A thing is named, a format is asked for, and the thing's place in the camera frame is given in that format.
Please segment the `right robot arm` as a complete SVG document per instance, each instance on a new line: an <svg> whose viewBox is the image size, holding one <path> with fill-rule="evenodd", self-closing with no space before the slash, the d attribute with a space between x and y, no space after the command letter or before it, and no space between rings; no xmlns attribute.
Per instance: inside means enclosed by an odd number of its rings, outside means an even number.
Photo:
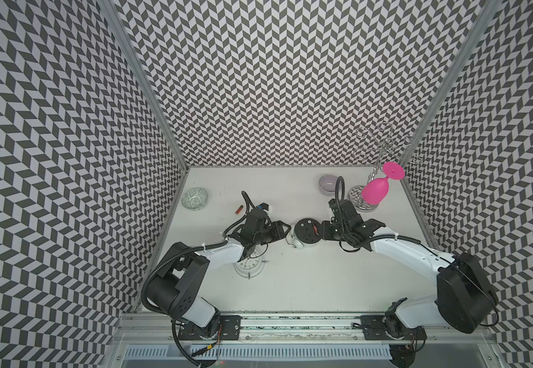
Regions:
<svg viewBox="0 0 533 368"><path fill-rule="evenodd" d="M336 180L329 208L332 218L323 222L321 239L338 242L347 253L384 255L435 287L435 292L426 297L403 297L392 303L382 318L388 337L400 340L414 329L444 325L471 334L489 325L486 320L490 314L498 314L496 291L476 256L438 251L392 231L376 219L364 220L346 199L342 177Z"/></svg>

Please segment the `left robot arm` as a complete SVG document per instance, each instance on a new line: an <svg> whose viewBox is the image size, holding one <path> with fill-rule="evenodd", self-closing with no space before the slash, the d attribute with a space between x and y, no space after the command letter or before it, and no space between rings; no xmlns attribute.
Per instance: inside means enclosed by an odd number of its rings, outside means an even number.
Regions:
<svg viewBox="0 0 533 368"><path fill-rule="evenodd" d="M142 285L144 308L173 322L192 324L202 337L217 335L220 311L198 295L207 272L243 262L258 246L285 239L291 230L270 218L268 204L254 205L245 191L241 194L245 213L222 232L220 242L196 247L176 242L165 253Z"/></svg>

